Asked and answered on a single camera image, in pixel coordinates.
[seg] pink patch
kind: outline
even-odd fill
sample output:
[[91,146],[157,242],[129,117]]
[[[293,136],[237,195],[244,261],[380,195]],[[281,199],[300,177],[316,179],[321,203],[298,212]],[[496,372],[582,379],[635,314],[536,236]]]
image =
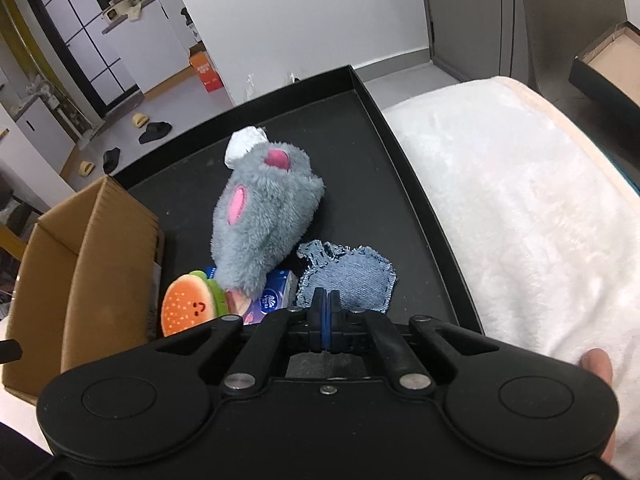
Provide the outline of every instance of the pink patch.
[[267,152],[267,158],[264,159],[264,163],[267,166],[273,166],[274,168],[280,168],[285,171],[289,171],[291,168],[289,155],[283,150],[269,150]]
[[246,189],[244,186],[236,187],[234,195],[231,198],[231,203],[229,204],[229,210],[226,213],[226,220],[229,222],[229,225],[235,224],[240,219],[245,202]]

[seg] screw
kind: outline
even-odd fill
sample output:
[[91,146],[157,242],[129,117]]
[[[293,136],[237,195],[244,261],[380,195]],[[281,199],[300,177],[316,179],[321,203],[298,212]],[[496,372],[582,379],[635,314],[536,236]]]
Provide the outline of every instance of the screw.
[[249,374],[231,374],[225,377],[225,386],[232,390],[245,390],[255,384],[255,377]]
[[431,378],[423,374],[406,374],[400,377],[400,386],[407,390],[423,390],[431,386]]
[[323,384],[320,386],[320,393],[323,395],[333,395],[338,393],[338,388],[331,386],[330,384]]

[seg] tray rim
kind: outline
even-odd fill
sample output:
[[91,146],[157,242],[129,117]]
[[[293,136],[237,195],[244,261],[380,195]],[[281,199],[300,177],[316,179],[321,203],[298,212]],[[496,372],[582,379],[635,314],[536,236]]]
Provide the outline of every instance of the tray rim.
[[185,157],[220,142],[237,130],[348,91],[356,92],[396,170],[408,203],[427,241],[458,325],[483,333],[460,266],[414,168],[369,91],[350,65],[279,88],[223,112],[158,146],[114,174],[113,178],[125,189],[130,189]]

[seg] gray fur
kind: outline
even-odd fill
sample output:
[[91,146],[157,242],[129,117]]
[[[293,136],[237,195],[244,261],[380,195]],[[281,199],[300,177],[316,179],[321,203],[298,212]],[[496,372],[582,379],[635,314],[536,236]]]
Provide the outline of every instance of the gray fur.
[[[264,163],[273,148],[287,152],[289,171]],[[238,186],[246,189],[244,210],[229,225],[228,206]],[[211,255],[220,286],[258,298],[267,272],[300,240],[323,195],[324,183],[312,173],[309,157],[291,144],[258,144],[238,160],[213,212]]]

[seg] denim patch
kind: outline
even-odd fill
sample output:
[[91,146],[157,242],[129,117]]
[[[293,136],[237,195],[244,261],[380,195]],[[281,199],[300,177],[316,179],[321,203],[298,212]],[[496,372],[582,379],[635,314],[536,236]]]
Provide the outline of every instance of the denim patch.
[[310,306],[314,290],[321,286],[340,291],[342,308],[383,313],[389,308],[396,272],[391,262],[371,247],[350,249],[313,240],[300,244],[297,255],[310,264],[300,279],[297,306]]

